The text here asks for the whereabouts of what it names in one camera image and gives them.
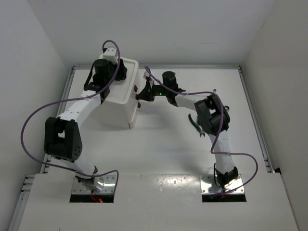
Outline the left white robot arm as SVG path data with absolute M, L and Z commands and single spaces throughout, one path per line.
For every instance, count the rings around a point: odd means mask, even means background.
M 98 175 L 97 167 L 82 154 L 79 127 L 105 101 L 111 83 L 116 79 L 124 80 L 126 73 L 118 49 L 105 48 L 101 58 L 92 64 L 80 100 L 75 101 L 67 111 L 57 117 L 49 117 L 45 122 L 45 153 L 71 168 L 78 182 L 92 192 L 102 190 L 103 179 Z

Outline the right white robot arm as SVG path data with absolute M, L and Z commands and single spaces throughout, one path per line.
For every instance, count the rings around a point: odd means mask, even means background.
M 152 102 L 156 96 L 165 96 L 171 105 L 195 111 L 202 135 L 208 135 L 212 143 L 210 151 L 215 155 L 216 160 L 214 182 L 223 188 L 236 179 L 239 175 L 238 169 L 232 159 L 228 141 L 230 116 L 219 97 L 214 93 L 202 97 L 197 93 L 186 92 L 179 88 L 176 74 L 172 71 L 164 72 L 161 82 L 146 67 L 143 77 L 146 84 L 144 89 L 136 95 L 136 99 Z

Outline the green handled cutters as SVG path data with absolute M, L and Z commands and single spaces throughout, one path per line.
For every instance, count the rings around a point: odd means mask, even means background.
M 191 114 L 188 114 L 189 122 L 193 125 L 193 127 L 198 131 L 200 137 L 205 136 L 205 132 L 201 129 L 201 127 L 193 120 Z

